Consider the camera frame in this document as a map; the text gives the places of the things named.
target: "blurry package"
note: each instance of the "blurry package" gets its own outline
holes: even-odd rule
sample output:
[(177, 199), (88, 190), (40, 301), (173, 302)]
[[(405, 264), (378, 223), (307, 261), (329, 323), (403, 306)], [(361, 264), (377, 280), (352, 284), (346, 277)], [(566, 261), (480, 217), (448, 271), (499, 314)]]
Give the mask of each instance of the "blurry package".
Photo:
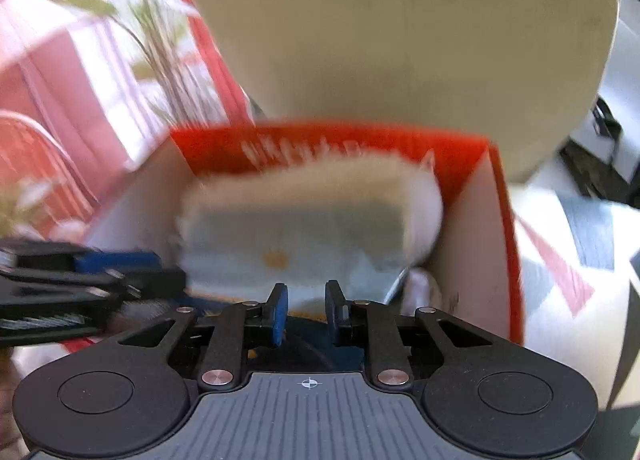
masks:
[[(340, 166), (389, 166), (386, 175), (377, 174), (381, 182), (386, 176), (388, 183), (378, 183), (374, 190), (393, 192), (396, 199), (382, 201), (384, 195), (373, 194), (367, 196), (370, 202), (364, 201), (358, 192), (364, 193), (365, 171), (336, 172)], [(436, 203), (433, 194), (407, 193), (416, 182), (404, 173), (428, 173), (432, 166), (444, 218), (429, 252), (429, 237), (412, 242), (409, 236), (413, 223), (425, 221), (408, 213), (411, 201)], [(300, 170), (304, 176), (296, 175)], [(363, 176), (347, 188), (354, 173)], [(312, 175), (319, 177), (317, 182), (297, 189), (307, 191), (309, 198), (286, 198), (290, 182)], [(270, 189), (264, 188), (266, 179)], [(228, 197), (223, 202), (220, 191), (210, 194), (219, 181), (226, 181)], [(243, 187), (250, 190), (244, 194)], [(255, 199), (261, 187), (274, 201), (268, 213), (268, 200)], [(322, 197), (321, 208), (309, 208), (313, 196)], [(222, 202), (224, 209), (211, 210), (215, 202)], [(438, 220), (438, 215), (429, 218)], [(298, 229), (278, 236), (283, 220)], [(360, 233), (363, 228), (367, 234)], [(309, 242), (302, 241), (309, 231), (312, 241), (321, 244), (315, 260)], [(419, 234), (437, 232), (434, 227)], [(225, 241), (221, 234), (233, 236)], [(179, 262), (195, 297), (263, 300), (274, 283), (293, 283), (292, 312), (311, 317), (323, 312), (319, 300), (326, 281), (349, 283), (349, 296), (388, 302), (402, 272), (429, 255), (426, 268), (439, 286), (444, 310), (522, 341), (522, 294), (510, 206), (497, 149), (483, 137), (331, 123), (175, 131), (130, 177), (113, 203), (105, 205), (86, 243), (102, 249), (152, 249), (168, 262)], [(297, 254), (297, 247), (304, 253)], [(360, 280), (350, 276), (354, 271)], [(257, 272), (261, 281), (255, 279)], [(308, 284), (309, 278), (314, 278), (313, 284)]]

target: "pink wall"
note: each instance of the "pink wall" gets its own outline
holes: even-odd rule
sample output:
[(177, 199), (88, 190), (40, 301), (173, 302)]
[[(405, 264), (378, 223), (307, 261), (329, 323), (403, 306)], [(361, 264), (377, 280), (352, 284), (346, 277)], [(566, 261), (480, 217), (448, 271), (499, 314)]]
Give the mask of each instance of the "pink wall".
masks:
[(22, 67), (47, 119), (31, 100), (17, 66), (0, 73), (0, 108), (33, 117), (52, 132), (87, 187), (102, 198), (123, 175), (127, 153), (100, 107), (71, 36), (64, 33), (41, 45)]

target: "patterned cushion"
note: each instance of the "patterned cushion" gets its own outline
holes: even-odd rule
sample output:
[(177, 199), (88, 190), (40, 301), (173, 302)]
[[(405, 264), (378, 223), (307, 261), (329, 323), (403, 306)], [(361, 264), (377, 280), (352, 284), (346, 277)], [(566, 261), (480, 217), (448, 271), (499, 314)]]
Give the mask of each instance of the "patterned cushion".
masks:
[(590, 460), (640, 452), (640, 212), (512, 186), (525, 346), (593, 385), (600, 414)]

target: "open box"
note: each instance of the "open box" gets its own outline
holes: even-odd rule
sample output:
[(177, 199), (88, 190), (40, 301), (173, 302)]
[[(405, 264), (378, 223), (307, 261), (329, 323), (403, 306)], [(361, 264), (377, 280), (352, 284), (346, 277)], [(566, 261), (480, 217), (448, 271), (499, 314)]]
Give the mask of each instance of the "open box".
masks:
[(445, 218), (428, 269), (442, 290), (444, 310), (521, 344), (522, 294), (510, 204), (497, 148), (478, 136), (379, 124), (175, 131), (105, 205), (86, 243), (105, 250), (151, 249), (171, 263), (181, 198), (197, 175), (259, 172), (368, 149), (397, 151), (415, 162), (433, 150)]

